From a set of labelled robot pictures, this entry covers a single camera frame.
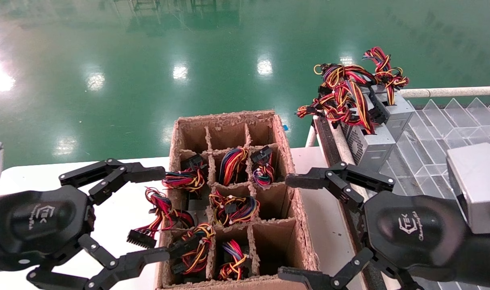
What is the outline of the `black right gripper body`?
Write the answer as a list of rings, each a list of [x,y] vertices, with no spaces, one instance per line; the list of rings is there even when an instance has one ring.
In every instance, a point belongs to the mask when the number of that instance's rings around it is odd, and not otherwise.
[[[368,245],[392,271],[453,280],[470,229],[455,200],[383,191],[363,206]]]

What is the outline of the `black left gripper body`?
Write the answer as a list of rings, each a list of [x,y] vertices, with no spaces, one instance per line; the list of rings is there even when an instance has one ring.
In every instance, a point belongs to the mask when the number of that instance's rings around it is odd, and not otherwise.
[[[90,198],[70,185],[0,196],[0,271],[63,265],[95,219]]]

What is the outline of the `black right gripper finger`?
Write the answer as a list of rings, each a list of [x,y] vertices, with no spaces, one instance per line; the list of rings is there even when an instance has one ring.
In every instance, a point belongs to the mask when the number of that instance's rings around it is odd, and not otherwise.
[[[277,275],[282,280],[301,283],[308,290],[348,290],[349,283],[366,268],[375,255],[374,248],[363,248],[334,276],[321,271],[286,266],[279,267]]]
[[[394,189],[393,178],[344,162],[330,168],[312,167],[304,174],[289,173],[285,183],[294,189],[326,189],[341,204],[354,211],[362,211],[366,200],[352,188],[353,184],[376,193]]]

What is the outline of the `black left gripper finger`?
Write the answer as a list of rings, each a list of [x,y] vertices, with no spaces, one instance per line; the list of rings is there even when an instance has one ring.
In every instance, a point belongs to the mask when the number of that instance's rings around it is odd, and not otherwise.
[[[62,186],[79,187],[99,181],[89,190],[91,205],[101,205],[126,183],[145,183],[163,180],[166,170],[162,166],[144,167],[141,163],[122,163],[116,159],[102,160],[59,176]]]
[[[119,258],[112,256],[103,246],[85,234],[79,245],[103,267],[91,278],[52,272],[53,266],[39,266],[27,275],[27,281],[41,290],[110,290],[118,282],[137,278],[144,266],[170,259],[171,249],[160,247],[129,252]]]

